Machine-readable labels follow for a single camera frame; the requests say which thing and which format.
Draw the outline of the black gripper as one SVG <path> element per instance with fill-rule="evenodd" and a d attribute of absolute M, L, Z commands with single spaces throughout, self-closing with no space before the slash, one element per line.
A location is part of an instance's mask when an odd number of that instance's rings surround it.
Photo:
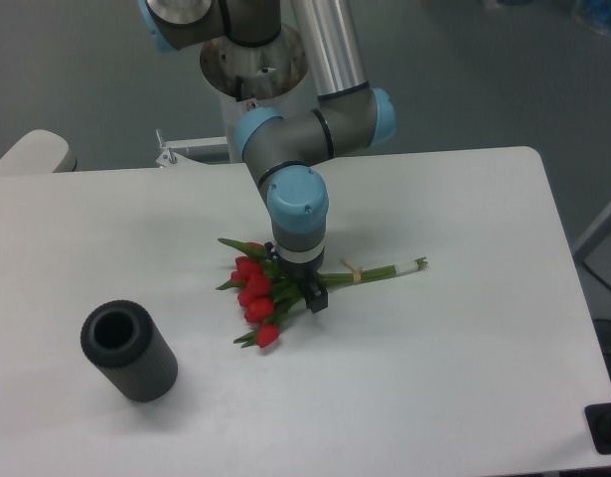
<path fill-rule="evenodd" d="M 325 242 L 313 248 L 295 251 L 272 241 L 263 245 L 273 271 L 300 281 L 300 290 L 311 313 L 319 313 L 329 305 L 328 291 L 316 274 L 324 260 Z"/>

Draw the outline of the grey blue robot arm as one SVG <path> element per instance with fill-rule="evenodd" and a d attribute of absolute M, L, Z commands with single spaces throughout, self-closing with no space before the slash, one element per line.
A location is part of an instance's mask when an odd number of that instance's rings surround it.
<path fill-rule="evenodd" d="M 296 1 L 286 25 L 277 1 L 143 1 L 157 47 L 200 46 L 201 71 L 237 112 L 229 150 L 266 206 L 274 251 L 306 305 L 319 312 L 327 188 L 317 164 L 389 140 L 388 94 L 371 87 L 346 1 Z"/>

